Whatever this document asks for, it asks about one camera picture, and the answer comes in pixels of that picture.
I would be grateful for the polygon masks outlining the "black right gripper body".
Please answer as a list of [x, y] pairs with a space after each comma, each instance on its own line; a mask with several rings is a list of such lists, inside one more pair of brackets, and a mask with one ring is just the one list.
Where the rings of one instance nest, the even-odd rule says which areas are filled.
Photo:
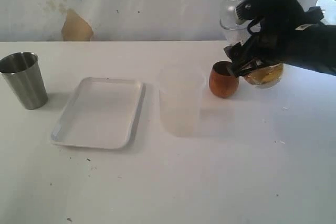
[[260, 24], [260, 31], [250, 32], [250, 38], [242, 45], [236, 43], [224, 51], [232, 61], [230, 75], [239, 77], [280, 63], [304, 68], [316, 68], [319, 63], [304, 51], [317, 44], [313, 38], [324, 27], [320, 7], [305, 12], [297, 0], [289, 0], [284, 7], [250, 20], [247, 28]]

